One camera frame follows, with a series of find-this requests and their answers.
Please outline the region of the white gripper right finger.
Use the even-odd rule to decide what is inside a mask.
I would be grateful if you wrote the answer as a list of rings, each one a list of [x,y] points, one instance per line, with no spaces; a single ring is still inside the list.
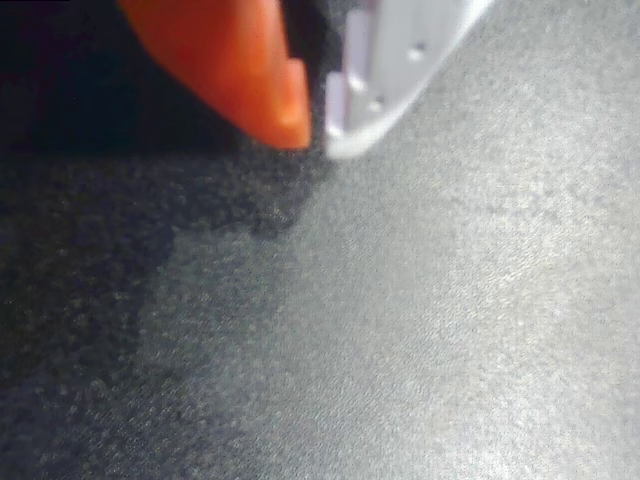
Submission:
[[[349,11],[342,67],[326,80],[326,155],[356,158],[380,141],[490,5],[379,0]]]

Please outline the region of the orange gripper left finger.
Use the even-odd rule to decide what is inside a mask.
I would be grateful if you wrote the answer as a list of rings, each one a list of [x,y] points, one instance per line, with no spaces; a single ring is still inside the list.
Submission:
[[[306,68],[290,56],[278,1],[119,4],[148,54],[224,119],[277,149],[304,149],[312,123]]]

